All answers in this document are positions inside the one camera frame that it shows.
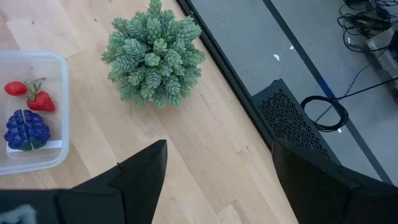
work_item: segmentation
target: gray floor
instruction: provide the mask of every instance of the gray floor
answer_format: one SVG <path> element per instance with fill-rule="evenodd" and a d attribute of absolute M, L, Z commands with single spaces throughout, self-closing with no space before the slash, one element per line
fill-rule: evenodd
<path fill-rule="evenodd" d="M 298 101 L 310 95 L 324 95 L 262 0 L 192 0 L 192 3 L 250 94 L 255 95 L 272 81 L 283 78 Z M 343 45 L 341 28 L 336 23 L 342 0 L 273 3 L 334 94 L 343 95 L 369 60 Z M 369 67 L 352 91 L 381 82 L 377 73 Z M 382 86 L 347 98 L 342 104 L 390 179 L 398 185 L 398 106 L 394 99 Z M 314 103 L 306 112 L 316 118 L 327 107 Z M 331 110 L 320 122 L 337 121 L 336 113 Z M 340 133 L 324 133 L 323 137 L 344 166 L 380 179 L 346 127 Z"/>

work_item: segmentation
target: black metal frame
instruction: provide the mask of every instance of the black metal frame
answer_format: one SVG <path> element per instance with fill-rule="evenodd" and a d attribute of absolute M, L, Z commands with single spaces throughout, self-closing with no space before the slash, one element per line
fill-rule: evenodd
<path fill-rule="evenodd" d="M 203 22 L 202 18 L 198 14 L 197 10 L 193 6 L 190 0 L 177 0 L 178 4 L 182 8 L 183 12 L 187 16 L 192 16 L 195 22 L 202 28 L 202 34 L 200 36 L 202 42 L 204 43 L 207 51 L 209 51 L 211 57 L 216 62 L 221 73 L 224 75 L 229 86 L 233 90 L 234 94 L 238 98 L 242 107 L 250 117 L 252 123 L 255 125 L 259 131 L 264 142 L 267 144 L 268 149 L 271 150 L 272 142 L 268 142 L 267 139 L 271 139 L 271 132 L 263 123 L 261 115 L 256 109 L 253 103 L 252 96 L 249 94 L 246 87 L 243 85 L 242 80 L 239 78 L 235 69 L 230 64 L 229 60 L 226 58 L 221 47 L 218 45 L 217 41 L 211 34 L 210 30 L 207 28 L 206 24 Z"/>

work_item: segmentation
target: red berry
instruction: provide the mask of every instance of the red berry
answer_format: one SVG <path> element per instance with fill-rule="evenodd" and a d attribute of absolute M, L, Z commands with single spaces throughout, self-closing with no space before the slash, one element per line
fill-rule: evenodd
<path fill-rule="evenodd" d="M 36 111 L 55 111 L 54 103 L 51 100 L 51 97 L 45 91 L 40 91 L 36 95 L 34 95 L 34 100 L 28 99 L 26 101 L 26 105 L 31 110 Z"/>
<path fill-rule="evenodd" d="M 26 94 L 27 87 L 23 82 L 13 81 L 7 83 L 4 90 L 11 96 L 22 96 Z"/>

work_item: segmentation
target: wooden surface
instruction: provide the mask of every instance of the wooden surface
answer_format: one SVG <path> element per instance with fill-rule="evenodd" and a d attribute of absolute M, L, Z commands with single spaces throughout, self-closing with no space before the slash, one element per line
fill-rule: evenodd
<path fill-rule="evenodd" d="M 100 54 L 114 17 L 147 0 L 0 0 L 0 49 L 51 50 L 70 72 L 70 152 L 57 167 L 0 176 L 1 188 L 73 187 L 158 139 L 169 149 L 154 223 L 297 223 L 267 146 L 206 52 L 183 106 L 135 109 L 119 101 Z M 181 19 L 174 0 L 164 0 Z M 204 50 L 203 44 L 195 45 Z"/>

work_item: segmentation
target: artificial plant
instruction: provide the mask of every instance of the artificial plant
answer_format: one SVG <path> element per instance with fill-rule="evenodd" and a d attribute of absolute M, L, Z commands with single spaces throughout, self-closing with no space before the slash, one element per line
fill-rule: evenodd
<path fill-rule="evenodd" d="M 179 106 L 198 83 L 197 67 L 205 54 L 192 41 L 201 29 L 191 17 L 176 21 L 171 10 L 161 11 L 160 0 L 151 0 L 147 12 L 131 19 L 115 18 L 102 61 L 112 65 L 108 78 L 118 84 L 121 100 L 136 106 L 153 101 L 164 108 Z"/>

